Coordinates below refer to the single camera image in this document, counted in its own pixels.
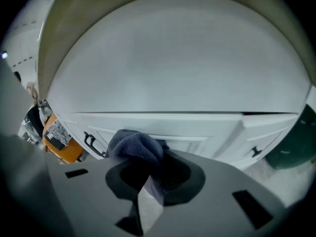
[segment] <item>orange chair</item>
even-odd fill
[[[66,163],[74,163],[82,154],[83,148],[73,138],[70,140],[69,145],[62,150],[55,148],[48,140],[45,139],[44,134],[53,122],[56,120],[55,114],[52,114],[48,119],[42,135],[44,145],[46,145],[54,154],[61,158]]]

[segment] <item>black strip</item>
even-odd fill
[[[68,178],[72,178],[72,177],[80,176],[80,175],[83,175],[83,174],[86,174],[86,173],[88,173],[88,170],[82,168],[82,169],[66,172],[65,174],[66,174],[66,176]]]
[[[273,219],[248,191],[234,192],[233,196],[247,214],[255,229],[261,228]]]

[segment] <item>person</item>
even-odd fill
[[[20,73],[16,71],[14,72],[14,75],[19,80],[19,82],[21,82]],[[39,99],[38,99],[38,94],[35,90],[35,84],[33,82],[28,82],[26,85],[26,89],[33,99],[32,107],[29,109],[26,116],[41,138],[43,136],[44,126],[40,120]]]

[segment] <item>white floor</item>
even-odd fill
[[[305,196],[315,177],[315,170],[310,161],[298,167],[275,170],[262,159],[244,173],[274,193],[288,207]]]

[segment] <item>black drawer pull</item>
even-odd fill
[[[105,152],[100,153],[92,144],[95,141],[95,138],[92,134],[88,134],[87,132],[84,132],[85,138],[84,138],[84,143],[93,151],[95,152],[98,156],[101,156],[104,158]]]
[[[254,147],[254,148],[251,149],[251,150],[254,152],[254,154],[252,155],[252,158],[254,158],[254,157],[260,155],[260,153],[262,152],[262,150],[257,150],[257,147]]]

